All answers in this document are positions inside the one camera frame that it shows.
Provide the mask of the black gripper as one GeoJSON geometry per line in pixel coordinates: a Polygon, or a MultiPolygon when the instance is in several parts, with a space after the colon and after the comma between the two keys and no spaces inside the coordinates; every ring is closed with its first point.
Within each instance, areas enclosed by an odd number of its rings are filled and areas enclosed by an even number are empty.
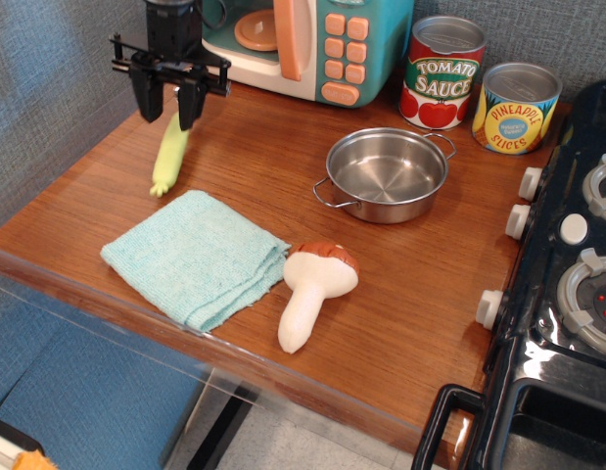
{"type": "Polygon", "coordinates": [[[227,13],[223,3],[215,24],[204,20],[201,1],[147,1],[146,32],[110,37],[115,56],[115,71],[129,72],[133,93],[141,116],[154,122],[163,112],[163,83],[151,68],[133,62],[123,54],[125,49],[141,53],[158,64],[185,65],[186,71],[205,71],[206,84],[193,78],[184,79],[178,87],[179,125],[183,131],[192,128],[202,115],[207,91],[220,96],[230,93],[228,70],[230,61],[208,50],[203,44],[203,28],[217,29],[224,25],[227,13]]]}

